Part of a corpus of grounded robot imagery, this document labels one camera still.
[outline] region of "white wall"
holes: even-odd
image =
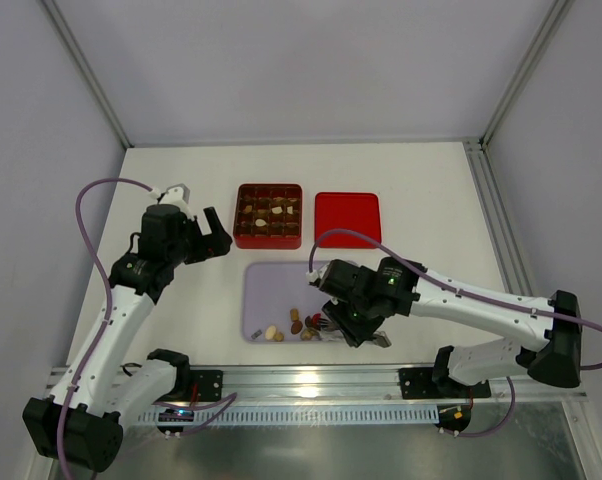
[[[490,152],[543,293],[602,323],[602,0],[575,2]],[[601,336],[583,356],[602,360]],[[602,421],[602,371],[583,378]]]
[[[58,0],[131,141],[479,136],[552,0]]]
[[[90,273],[73,218],[123,150],[34,0],[0,0],[0,479],[23,478],[21,412],[63,363]],[[99,238],[112,189],[86,203]]]

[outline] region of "gray floor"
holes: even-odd
[[[498,421],[503,406],[478,405],[472,429]],[[181,440],[126,439],[108,479],[353,480],[585,479],[560,404],[519,405],[497,435],[453,439],[433,426],[236,428]],[[62,480],[57,473],[53,478]],[[89,478],[76,472],[77,479]]]

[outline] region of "red tray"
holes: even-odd
[[[374,193],[322,192],[314,199],[314,240],[333,228],[347,228],[381,242],[379,198]],[[322,248],[374,248],[350,235],[332,235]]]
[[[283,212],[273,213],[277,207]],[[294,250],[301,246],[302,218],[303,191],[299,185],[243,184],[234,212],[234,241],[239,248]],[[266,225],[256,226],[259,219]]]

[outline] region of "table surface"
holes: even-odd
[[[461,143],[285,145],[135,148],[121,176],[165,188],[190,190],[190,206],[214,206],[231,231],[240,184],[298,183],[303,188],[303,245],[298,250],[241,250],[202,264],[181,266],[140,328],[126,361],[142,361],[155,348],[189,355],[201,365],[364,364],[432,362],[439,347],[493,340],[492,334],[438,319],[393,317],[382,329],[393,345],[352,349],[334,343],[251,344],[241,335],[243,278],[248,265],[305,261],[314,238],[314,197],[324,191],[378,195],[383,242],[405,258],[477,286],[503,290],[472,175]],[[149,199],[120,184],[99,246],[110,266],[138,231]],[[320,249],[316,258],[342,258],[375,268],[374,250]],[[76,355],[104,298],[93,270],[68,360]]]

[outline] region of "purple tray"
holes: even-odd
[[[323,265],[325,262],[315,262],[314,268]],[[321,307],[330,299],[325,293],[308,285],[305,278],[307,271],[307,262],[253,263],[248,266],[243,290],[243,338],[251,343],[276,344],[278,342],[265,339],[266,328],[276,325],[285,335],[282,343],[305,343],[300,334],[290,333],[290,309],[298,308],[299,318],[303,322],[306,316],[321,312]],[[258,330],[263,333],[253,340],[252,334]]]

